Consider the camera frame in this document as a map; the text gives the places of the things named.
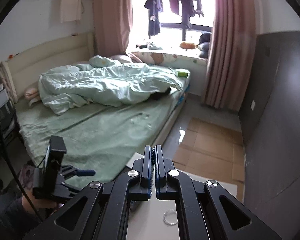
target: blue handle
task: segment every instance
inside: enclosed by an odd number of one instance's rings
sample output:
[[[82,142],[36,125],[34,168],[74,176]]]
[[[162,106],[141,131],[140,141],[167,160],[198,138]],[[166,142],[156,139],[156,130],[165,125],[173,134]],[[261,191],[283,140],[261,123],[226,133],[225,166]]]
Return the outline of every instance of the blue handle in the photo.
[[[78,177],[94,176],[96,174],[95,170],[77,170],[75,174]]]

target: bed headboard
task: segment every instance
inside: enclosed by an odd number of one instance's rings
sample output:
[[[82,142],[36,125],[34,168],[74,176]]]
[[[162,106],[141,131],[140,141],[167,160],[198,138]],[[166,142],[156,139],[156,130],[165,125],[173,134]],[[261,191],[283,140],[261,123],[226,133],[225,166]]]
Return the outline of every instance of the bed headboard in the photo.
[[[17,103],[25,88],[38,82],[40,74],[51,68],[89,60],[94,56],[93,44],[93,33],[83,33],[45,42],[1,62],[0,75],[9,87],[10,97]]]

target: black cable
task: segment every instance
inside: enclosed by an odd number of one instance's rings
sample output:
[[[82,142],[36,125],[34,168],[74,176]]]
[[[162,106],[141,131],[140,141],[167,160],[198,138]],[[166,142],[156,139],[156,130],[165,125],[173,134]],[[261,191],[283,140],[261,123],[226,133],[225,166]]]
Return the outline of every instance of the black cable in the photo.
[[[45,158],[46,158],[46,156],[44,156],[44,157],[42,158],[42,160],[41,160],[40,163],[38,164],[37,168],[39,168],[40,164],[43,162],[43,160],[44,160]]]
[[[23,186],[21,185],[21,183],[20,183],[20,181],[18,179],[18,176],[17,176],[16,172],[13,169],[13,166],[12,166],[12,164],[10,162],[9,157],[8,157],[7,147],[6,147],[5,142],[4,142],[4,137],[3,137],[1,125],[0,125],[0,150],[1,150],[0,152],[2,154],[2,157],[5,160],[5,162],[7,163],[8,167],[9,167],[9,169],[10,169],[12,175],[13,175],[13,178],[16,181],[16,183],[18,184],[21,192],[23,193],[23,195],[25,196],[25,198],[29,202],[29,204],[32,207],[32,209],[34,210],[35,214],[38,216],[38,218],[41,220],[41,222],[43,222],[42,217],[40,216],[39,212],[37,211],[37,209],[33,205],[33,203],[30,200],[30,198],[28,197],[27,193],[25,192]]]

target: light switch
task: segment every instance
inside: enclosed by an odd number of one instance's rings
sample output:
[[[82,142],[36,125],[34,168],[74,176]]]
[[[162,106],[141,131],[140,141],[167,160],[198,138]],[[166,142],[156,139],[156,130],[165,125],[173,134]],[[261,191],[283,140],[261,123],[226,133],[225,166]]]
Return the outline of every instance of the light switch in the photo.
[[[254,100],[252,100],[252,103],[251,103],[251,110],[253,111],[254,110],[254,107],[256,106],[256,103]]]

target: pink curtain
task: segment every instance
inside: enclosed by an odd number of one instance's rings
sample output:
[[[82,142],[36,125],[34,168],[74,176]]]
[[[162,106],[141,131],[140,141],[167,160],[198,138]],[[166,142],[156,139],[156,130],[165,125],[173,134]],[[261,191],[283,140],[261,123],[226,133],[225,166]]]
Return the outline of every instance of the pink curtain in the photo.
[[[93,17],[98,55],[125,54],[132,28],[131,0],[93,0]]]
[[[256,45],[253,0],[216,0],[202,102],[239,111]]]

